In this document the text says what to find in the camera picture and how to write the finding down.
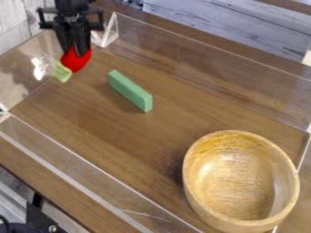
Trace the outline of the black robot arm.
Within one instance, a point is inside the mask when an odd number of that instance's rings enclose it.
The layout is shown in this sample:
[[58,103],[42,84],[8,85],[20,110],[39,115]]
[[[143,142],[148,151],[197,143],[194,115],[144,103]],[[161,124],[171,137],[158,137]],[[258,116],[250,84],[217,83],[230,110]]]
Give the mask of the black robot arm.
[[70,49],[82,57],[91,48],[91,32],[104,30],[103,11],[96,0],[54,0],[54,7],[39,7],[39,26],[55,32],[64,54]]

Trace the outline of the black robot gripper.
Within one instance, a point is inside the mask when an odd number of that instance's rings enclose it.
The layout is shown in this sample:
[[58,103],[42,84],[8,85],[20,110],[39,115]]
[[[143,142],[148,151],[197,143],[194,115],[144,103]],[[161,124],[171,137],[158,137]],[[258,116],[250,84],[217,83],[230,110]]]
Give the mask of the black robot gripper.
[[[62,11],[56,7],[39,7],[36,9],[40,19],[42,29],[54,29],[63,53],[67,54],[74,45],[72,24],[75,24],[75,51],[78,56],[83,56],[90,50],[90,29],[103,30],[103,11],[100,8],[88,6],[84,9],[71,9]],[[44,14],[55,15],[54,20],[48,21]],[[96,15],[96,22],[88,21],[88,15]]]

